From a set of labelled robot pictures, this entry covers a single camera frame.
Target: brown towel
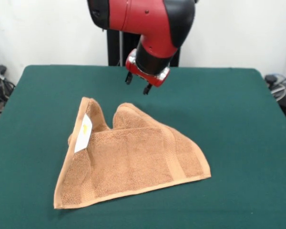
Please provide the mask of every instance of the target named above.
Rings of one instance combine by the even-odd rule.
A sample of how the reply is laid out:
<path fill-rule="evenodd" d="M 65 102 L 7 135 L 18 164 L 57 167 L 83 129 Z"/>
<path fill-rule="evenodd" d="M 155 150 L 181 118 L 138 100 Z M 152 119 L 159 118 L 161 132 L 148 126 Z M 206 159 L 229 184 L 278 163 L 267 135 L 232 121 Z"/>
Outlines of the brown towel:
<path fill-rule="evenodd" d="M 90 132 L 87 117 L 93 125 Z M 81 149 L 79 143 L 88 146 L 74 152 Z M 118 107 L 110 129 L 99 104 L 83 98 L 56 185 L 54 208 L 82 208 L 208 177 L 210 167 L 202 151 L 177 130 L 132 104 Z"/>

